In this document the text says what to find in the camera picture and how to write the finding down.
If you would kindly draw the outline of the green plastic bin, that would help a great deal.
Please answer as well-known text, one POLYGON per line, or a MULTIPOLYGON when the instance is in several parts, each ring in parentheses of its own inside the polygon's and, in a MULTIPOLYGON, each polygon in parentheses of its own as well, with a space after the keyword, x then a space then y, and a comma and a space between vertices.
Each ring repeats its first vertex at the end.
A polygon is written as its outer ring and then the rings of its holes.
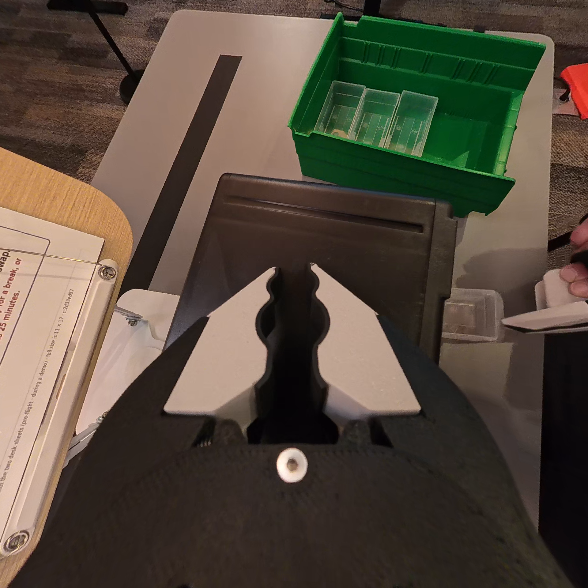
POLYGON ((303 175, 343 187, 449 202, 457 217, 496 210, 515 185, 507 160, 538 42, 340 13, 288 126, 303 175), (315 132, 334 80, 439 99, 421 157, 315 132))

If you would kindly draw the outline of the black floor stand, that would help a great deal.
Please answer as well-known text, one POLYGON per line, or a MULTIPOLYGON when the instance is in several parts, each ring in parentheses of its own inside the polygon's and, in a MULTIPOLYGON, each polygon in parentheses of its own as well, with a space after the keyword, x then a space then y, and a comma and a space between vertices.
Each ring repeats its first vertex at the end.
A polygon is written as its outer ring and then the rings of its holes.
POLYGON ((84 12, 90 16, 100 34, 106 40, 116 58, 121 63, 123 69, 126 71, 126 75, 119 86, 119 95, 121 101, 125 105, 129 105, 143 77, 145 69, 136 70, 132 68, 99 17, 99 14, 101 13, 125 16, 128 11, 128 5, 125 2, 120 1, 48 1, 47 8, 52 11, 84 12))

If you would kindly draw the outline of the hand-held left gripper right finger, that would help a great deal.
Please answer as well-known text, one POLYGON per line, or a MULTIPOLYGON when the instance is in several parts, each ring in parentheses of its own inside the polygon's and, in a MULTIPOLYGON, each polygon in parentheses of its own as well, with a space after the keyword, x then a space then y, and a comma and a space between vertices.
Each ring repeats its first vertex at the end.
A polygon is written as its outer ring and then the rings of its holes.
POLYGON ((318 371, 326 384, 324 413, 332 420, 417 415, 421 405, 388 341, 378 314, 313 263, 315 297, 327 312, 318 343, 318 371))

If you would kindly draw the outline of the printed instruction sheet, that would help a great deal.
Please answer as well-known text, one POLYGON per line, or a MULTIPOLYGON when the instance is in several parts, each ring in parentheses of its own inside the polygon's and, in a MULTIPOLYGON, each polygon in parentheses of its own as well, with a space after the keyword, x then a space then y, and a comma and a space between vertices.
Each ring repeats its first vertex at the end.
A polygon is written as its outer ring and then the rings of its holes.
POLYGON ((103 246, 103 238, 1 208, 1 530, 103 246))

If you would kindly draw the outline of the person's right hand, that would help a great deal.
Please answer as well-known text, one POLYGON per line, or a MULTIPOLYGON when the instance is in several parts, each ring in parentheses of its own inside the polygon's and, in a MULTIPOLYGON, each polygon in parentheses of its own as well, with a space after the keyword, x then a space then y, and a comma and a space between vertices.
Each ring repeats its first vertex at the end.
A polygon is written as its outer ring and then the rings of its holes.
MULTIPOLYGON (((584 218, 570 235, 574 255, 587 251, 587 218, 584 218)), ((587 298, 587 267, 573 262, 560 270, 560 277, 568 285, 569 292, 577 298, 587 298)))

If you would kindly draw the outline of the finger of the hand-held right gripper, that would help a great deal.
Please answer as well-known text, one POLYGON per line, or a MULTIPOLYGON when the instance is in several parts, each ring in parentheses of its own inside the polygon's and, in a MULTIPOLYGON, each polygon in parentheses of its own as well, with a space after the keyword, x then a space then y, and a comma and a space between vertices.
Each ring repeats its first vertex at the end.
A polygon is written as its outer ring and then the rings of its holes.
POLYGON ((587 332, 587 301, 580 300, 504 318, 502 324, 524 334, 587 332))

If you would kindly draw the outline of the clear plastic drawer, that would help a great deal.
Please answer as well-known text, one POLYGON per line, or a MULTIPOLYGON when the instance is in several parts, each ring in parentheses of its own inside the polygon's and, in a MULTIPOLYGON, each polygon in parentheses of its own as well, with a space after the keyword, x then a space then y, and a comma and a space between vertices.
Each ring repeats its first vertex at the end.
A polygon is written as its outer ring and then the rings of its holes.
POLYGON ((366 88, 359 101, 349 139, 368 146, 383 146, 401 94, 366 88))
POLYGON ((453 288, 445 301, 442 339, 496 343, 503 338, 503 298, 495 290, 453 288))
POLYGON ((387 132, 384 148, 421 157, 439 99, 404 90, 387 132))
POLYGON ((320 111, 314 131, 348 138, 366 87, 334 80, 320 111))

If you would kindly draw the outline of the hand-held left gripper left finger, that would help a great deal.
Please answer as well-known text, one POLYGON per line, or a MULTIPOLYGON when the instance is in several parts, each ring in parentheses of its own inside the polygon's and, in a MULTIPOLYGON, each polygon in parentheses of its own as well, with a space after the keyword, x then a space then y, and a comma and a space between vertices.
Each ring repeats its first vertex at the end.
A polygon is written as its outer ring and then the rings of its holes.
POLYGON ((255 420, 255 386, 268 351, 256 320, 270 301, 269 268, 208 315, 206 325, 164 406, 170 415, 255 420))

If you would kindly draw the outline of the black drawer cabinet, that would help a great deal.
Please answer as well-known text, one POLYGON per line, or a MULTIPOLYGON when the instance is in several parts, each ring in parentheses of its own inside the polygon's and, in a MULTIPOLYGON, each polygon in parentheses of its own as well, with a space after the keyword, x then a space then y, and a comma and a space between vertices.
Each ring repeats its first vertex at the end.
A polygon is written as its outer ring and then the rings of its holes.
POLYGON ((225 173, 166 347, 269 268, 294 293, 315 263, 437 362, 456 233, 445 201, 225 173))

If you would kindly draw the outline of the white stand base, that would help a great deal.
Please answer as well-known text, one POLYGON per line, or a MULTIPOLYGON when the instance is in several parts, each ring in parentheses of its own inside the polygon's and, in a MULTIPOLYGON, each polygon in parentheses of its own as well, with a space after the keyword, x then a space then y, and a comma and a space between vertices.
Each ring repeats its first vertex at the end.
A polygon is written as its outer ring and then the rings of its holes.
POLYGON ((116 303, 65 458, 65 466, 88 445, 130 384, 162 353, 178 295, 132 289, 116 303))

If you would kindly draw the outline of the black stand leg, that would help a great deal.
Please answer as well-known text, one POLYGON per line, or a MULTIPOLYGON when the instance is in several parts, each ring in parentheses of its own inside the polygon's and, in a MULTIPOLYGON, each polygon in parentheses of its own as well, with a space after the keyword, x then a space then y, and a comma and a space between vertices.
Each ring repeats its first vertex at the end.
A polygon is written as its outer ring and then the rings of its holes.
POLYGON ((574 250, 579 250, 581 245, 575 244, 576 242, 572 238, 572 234, 576 229, 579 228, 579 225, 574 229, 567 231, 561 235, 557 235, 553 238, 548 239, 547 251, 548 253, 555 252, 559 249, 564 247, 572 247, 574 250))

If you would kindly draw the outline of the red bag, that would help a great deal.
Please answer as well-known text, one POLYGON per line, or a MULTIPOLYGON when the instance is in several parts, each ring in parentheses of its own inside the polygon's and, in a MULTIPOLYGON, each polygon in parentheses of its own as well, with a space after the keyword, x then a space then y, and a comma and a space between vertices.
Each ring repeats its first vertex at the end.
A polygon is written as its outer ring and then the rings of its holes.
POLYGON ((587 119, 587 69, 587 63, 569 65, 560 76, 568 85, 571 99, 582 120, 587 119))

